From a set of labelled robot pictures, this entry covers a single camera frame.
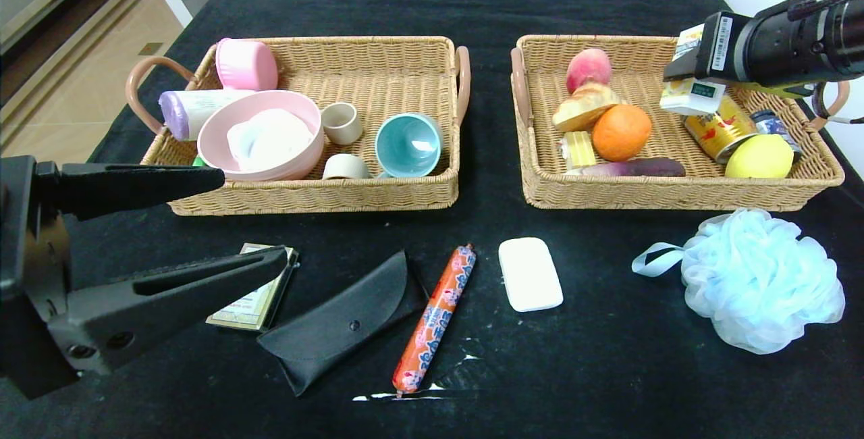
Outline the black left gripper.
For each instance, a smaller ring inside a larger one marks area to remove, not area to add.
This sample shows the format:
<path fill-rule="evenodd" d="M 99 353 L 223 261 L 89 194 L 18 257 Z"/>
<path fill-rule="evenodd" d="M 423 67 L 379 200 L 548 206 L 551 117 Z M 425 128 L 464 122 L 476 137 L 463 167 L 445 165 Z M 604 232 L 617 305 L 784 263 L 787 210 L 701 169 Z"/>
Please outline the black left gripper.
<path fill-rule="evenodd" d="M 269 252 L 260 249 L 139 272 L 67 298 L 61 213 L 92 220 L 224 184 L 224 172 L 209 166 L 3 158 L 2 376 L 34 399 L 73 384 L 75 370 L 111 373 L 268 282 Z"/>

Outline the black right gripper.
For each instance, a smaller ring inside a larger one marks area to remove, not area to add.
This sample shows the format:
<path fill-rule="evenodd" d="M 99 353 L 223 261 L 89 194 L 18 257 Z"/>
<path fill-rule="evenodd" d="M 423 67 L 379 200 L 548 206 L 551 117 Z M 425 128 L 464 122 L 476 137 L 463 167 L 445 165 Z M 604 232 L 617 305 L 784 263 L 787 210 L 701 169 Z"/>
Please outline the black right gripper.
<path fill-rule="evenodd" d="M 797 22 L 786 12 L 748 18 L 729 11 L 709 16 L 700 46 L 676 51 L 664 82 L 688 78 L 784 86 L 803 82 Z"/>

